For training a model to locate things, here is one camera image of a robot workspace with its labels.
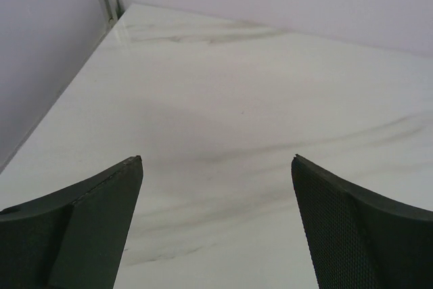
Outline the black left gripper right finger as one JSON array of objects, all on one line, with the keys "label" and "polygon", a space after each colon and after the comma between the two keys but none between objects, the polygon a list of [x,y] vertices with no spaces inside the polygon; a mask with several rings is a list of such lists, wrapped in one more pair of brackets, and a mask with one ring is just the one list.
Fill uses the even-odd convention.
[{"label": "black left gripper right finger", "polygon": [[432,212],[297,155],[292,183],[320,288],[431,288]]}]

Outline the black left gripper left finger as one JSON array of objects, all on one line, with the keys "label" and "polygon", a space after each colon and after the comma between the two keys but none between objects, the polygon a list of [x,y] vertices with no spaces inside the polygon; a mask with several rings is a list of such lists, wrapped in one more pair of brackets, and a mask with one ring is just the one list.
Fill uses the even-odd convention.
[{"label": "black left gripper left finger", "polygon": [[113,288],[143,180],[132,156],[1,211],[2,288]]}]

